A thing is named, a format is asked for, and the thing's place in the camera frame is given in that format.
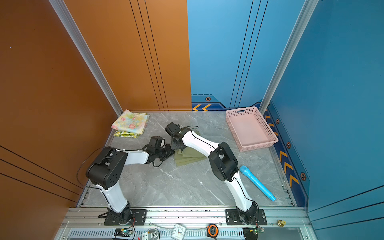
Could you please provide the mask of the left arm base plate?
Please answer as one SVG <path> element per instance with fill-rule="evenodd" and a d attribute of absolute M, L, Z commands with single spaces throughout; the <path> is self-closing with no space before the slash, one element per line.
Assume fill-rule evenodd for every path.
<path fill-rule="evenodd" d="M 104 218 L 105 226 L 143 226 L 147 218 L 146 209 L 129 209 L 122 213 L 115 213 L 112 210 L 99 215 L 99 218 Z"/>

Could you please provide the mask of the lemon print skirt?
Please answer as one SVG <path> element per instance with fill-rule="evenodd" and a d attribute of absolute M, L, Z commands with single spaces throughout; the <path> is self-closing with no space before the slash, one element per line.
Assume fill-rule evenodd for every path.
<path fill-rule="evenodd" d="M 130 133 L 127 131 L 115 131 L 114 137 L 120 137 L 120 138 L 138 138 L 140 134 L 136 133 Z"/>

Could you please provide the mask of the olive green skirt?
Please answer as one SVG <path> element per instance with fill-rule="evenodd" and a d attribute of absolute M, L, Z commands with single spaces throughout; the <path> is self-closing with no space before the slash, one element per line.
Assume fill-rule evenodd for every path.
<path fill-rule="evenodd" d="M 186 147 L 183 150 L 176 150 L 174 159 L 176 166 L 180 167 L 205 160 L 207 157 L 193 148 Z"/>

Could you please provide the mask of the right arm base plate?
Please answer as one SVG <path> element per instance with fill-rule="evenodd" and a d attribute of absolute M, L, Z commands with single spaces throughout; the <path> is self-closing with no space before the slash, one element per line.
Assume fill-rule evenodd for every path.
<path fill-rule="evenodd" d="M 247 225 L 241 221 L 241 218 L 237 209 L 226 209 L 225 214 L 226 214 L 226 222 L 228 226 Z M 267 217 L 263 209 L 259 209 L 254 220 L 251 223 L 249 223 L 249 225 L 259 225 L 259 226 L 266 226 L 267 224 L 268 224 Z"/>

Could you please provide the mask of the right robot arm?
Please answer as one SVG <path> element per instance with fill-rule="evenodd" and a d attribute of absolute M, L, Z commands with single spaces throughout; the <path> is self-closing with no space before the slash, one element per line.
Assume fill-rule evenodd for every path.
<path fill-rule="evenodd" d="M 230 146 L 225 143 L 209 141 L 194 132 L 190 127 L 180 127 L 171 122 L 165 127 L 176 149 L 192 148 L 209 159 L 213 174 L 229 188 L 236 203 L 241 222 L 251 225 L 256 221 L 259 206 L 248 194 L 242 183 L 238 160 Z"/>

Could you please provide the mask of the pink plastic basket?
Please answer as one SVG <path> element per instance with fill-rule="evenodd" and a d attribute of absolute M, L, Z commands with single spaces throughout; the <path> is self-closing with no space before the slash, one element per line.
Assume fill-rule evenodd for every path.
<path fill-rule="evenodd" d="M 227 110 L 226 121 L 240 152 L 269 148 L 279 141 L 257 107 Z"/>

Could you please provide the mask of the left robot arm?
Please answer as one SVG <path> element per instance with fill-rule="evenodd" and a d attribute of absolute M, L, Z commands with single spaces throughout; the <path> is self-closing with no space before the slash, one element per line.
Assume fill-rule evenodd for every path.
<path fill-rule="evenodd" d="M 96 186 L 108 204 L 108 212 L 100 215 L 105 225 L 127 225 L 134 218 L 129 201 L 124 197 L 120 177 L 125 166 L 147 165 L 161 162 L 175 154 L 165 139 L 153 136 L 141 149 L 125 150 L 104 147 L 86 171 L 86 177 Z"/>

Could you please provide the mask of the pastel floral skirt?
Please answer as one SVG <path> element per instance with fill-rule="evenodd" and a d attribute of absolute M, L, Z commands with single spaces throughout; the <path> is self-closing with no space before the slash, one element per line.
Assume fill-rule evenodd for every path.
<path fill-rule="evenodd" d="M 116 131 L 124 131 L 142 135 L 150 119 L 147 113 L 132 113 L 125 110 L 112 124 L 111 128 Z"/>

